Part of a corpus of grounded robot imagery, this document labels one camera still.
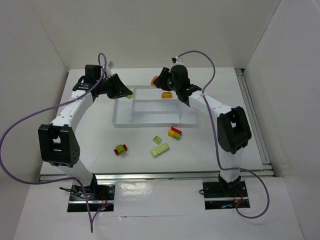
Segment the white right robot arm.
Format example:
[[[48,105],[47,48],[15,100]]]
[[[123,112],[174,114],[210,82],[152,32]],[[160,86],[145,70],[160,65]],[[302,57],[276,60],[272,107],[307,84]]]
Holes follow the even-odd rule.
[[[240,106],[225,105],[204,93],[202,88],[191,83],[187,68],[181,64],[164,67],[160,75],[152,79],[151,86],[175,92],[182,103],[209,116],[220,168],[220,188],[223,192],[235,189],[241,181],[244,148],[252,138],[245,110]]]

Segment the orange yellow lego piece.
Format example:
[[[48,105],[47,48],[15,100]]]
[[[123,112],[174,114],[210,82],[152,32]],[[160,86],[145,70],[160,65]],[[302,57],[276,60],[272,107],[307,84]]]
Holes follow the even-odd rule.
[[[155,84],[155,81],[157,80],[157,76],[155,76],[152,80],[151,80],[151,82],[150,82],[150,85],[152,86],[152,87],[157,87],[156,86],[156,84]]]

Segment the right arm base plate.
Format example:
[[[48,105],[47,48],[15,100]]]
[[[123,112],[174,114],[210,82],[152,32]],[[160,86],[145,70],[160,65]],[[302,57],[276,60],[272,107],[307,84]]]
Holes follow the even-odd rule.
[[[250,208],[247,186],[241,181],[234,189],[223,192],[218,182],[203,182],[199,194],[204,196],[206,210]]]

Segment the small light green lego brick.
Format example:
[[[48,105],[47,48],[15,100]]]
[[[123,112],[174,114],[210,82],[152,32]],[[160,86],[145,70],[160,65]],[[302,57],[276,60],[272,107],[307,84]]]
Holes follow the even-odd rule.
[[[152,140],[155,144],[159,145],[162,141],[162,139],[159,136],[155,136]]]

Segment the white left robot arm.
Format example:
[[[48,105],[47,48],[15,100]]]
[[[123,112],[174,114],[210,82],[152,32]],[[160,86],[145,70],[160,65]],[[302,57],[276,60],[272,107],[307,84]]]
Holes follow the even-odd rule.
[[[112,73],[113,66],[113,62],[108,62],[105,67],[86,65],[85,74],[72,89],[69,103],[51,123],[38,128],[42,160],[71,177],[76,190],[84,187],[91,194],[98,191],[97,178],[80,160],[81,148],[75,132],[86,111],[100,95],[107,95],[111,100],[132,95],[118,74]]]

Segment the orange printed lego brick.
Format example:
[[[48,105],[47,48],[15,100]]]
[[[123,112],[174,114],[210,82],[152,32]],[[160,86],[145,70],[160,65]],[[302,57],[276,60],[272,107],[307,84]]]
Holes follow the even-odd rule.
[[[162,99],[171,99],[172,97],[173,97],[173,95],[170,91],[166,91],[166,92],[161,93]]]

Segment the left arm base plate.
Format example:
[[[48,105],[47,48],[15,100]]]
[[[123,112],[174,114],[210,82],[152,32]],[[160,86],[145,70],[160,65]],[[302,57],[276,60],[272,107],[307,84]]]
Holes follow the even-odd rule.
[[[80,186],[73,185],[71,188],[62,188],[69,193],[68,213],[81,213],[87,211],[85,195]],[[97,192],[87,191],[88,205],[90,212],[96,212],[100,209],[101,212],[114,211],[115,199],[115,184],[98,185]]]

